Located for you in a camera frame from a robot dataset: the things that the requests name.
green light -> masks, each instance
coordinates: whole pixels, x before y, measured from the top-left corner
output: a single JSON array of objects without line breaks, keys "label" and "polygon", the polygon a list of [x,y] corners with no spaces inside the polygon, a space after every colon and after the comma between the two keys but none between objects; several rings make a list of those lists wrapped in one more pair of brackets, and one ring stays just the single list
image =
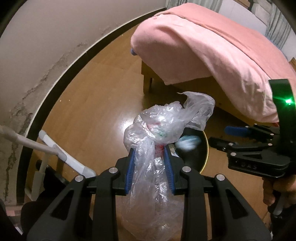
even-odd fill
[{"label": "green light", "polygon": [[291,103],[292,103],[292,100],[291,100],[291,99],[287,99],[287,100],[286,100],[286,103],[287,103],[287,104],[291,104]]}]

wooden bed frame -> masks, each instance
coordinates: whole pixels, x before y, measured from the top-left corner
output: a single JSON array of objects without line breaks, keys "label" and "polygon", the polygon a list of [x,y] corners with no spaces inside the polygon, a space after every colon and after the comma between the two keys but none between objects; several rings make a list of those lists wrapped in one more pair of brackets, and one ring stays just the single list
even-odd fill
[{"label": "wooden bed frame", "polygon": [[[144,75],[144,85],[143,85],[143,92],[147,94],[151,91],[151,84],[153,79],[154,80],[161,80],[162,79],[148,66],[142,61],[142,68],[141,73]],[[254,123],[264,124],[271,126],[270,123],[260,123],[255,120],[252,120],[243,114],[241,114],[230,102],[224,91],[221,89],[220,85],[214,79],[213,76],[208,78],[201,78],[195,79],[183,83],[174,84],[175,87],[180,89],[181,92],[183,91],[194,91],[194,92],[201,92],[205,93],[209,96],[212,96],[216,101],[216,106],[227,111],[228,113],[232,114],[236,118],[242,120],[248,125],[253,125]]]}]

white wall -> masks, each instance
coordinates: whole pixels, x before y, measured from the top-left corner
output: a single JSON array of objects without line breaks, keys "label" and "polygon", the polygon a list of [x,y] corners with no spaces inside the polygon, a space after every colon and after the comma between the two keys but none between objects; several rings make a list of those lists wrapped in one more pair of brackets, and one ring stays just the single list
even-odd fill
[{"label": "white wall", "polygon": [[[0,38],[0,124],[25,134],[48,90],[81,53],[122,24],[164,8],[165,2],[25,2]],[[0,139],[0,190],[5,190],[0,198],[6,203],[15,201],[19,155],[19,147]]]},{"label": "white wall", "polygon": [[296,58],[296,35],[292,29],[281,50],[287,57],[288,61],[290,61],[293,57]]},{"label": "white wall", "polygon": [[265,35],[266,25],[248,9],[234,0],[223,0],[219,13],[240,25],[257,30]]}]

pink fabric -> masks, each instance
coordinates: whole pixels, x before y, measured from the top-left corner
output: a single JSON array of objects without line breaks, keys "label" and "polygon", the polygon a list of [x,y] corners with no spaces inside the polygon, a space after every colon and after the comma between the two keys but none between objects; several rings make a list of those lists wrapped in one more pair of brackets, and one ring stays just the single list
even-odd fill
[{"label": "pink fabric", "polygon": [[256,121],[278,122],[269,79],[288,78],[296,90],[294,70],[269,40],[196,4],[144,21],[131,45],[166,84],[214,76],[233,105]]}]

wooden bed leg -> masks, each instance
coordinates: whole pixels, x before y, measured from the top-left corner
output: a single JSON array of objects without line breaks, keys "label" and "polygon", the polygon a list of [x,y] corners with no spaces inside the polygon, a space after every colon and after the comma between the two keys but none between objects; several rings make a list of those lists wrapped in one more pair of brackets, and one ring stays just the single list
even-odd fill
[{"label": "wooden bed leg", "polygon": [[151,90],[151,84],[152,84],[152,78],[149,76],[144,75],[144,85],[143,85],[143,92],[144,94],[147,94]]}]

